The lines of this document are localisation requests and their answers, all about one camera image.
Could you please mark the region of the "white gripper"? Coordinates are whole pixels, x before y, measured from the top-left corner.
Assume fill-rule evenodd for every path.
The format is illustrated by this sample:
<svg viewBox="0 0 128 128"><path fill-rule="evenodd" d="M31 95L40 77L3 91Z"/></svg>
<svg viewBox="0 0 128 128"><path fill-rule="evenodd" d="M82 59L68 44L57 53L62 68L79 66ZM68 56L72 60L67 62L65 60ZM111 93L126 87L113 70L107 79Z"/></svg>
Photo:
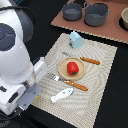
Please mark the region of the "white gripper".
<svg viewBox="0 0 128 128"><path fill-rule="evenodd" d="M8 84L0 77L0 110L10 115L17 106L23 110L27 109L41 87L38 82L47 73L47 65L41 57L34 65L32 76L25 82L19 84Z"/></svg>

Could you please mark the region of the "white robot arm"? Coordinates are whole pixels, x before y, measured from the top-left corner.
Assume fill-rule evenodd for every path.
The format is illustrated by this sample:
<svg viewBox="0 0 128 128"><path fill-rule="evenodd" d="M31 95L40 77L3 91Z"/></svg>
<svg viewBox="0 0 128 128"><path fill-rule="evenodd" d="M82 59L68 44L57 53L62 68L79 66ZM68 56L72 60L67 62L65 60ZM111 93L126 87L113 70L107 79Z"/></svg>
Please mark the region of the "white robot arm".
<svg viewBox="0 0 128 128"><path fill-rule="evenodd" d="M41 92L38 82L47 73L44 58L32 64L25 42L33 34L30 19L19 7L0 8L0 110L10 115L26 110Z"/></svg>

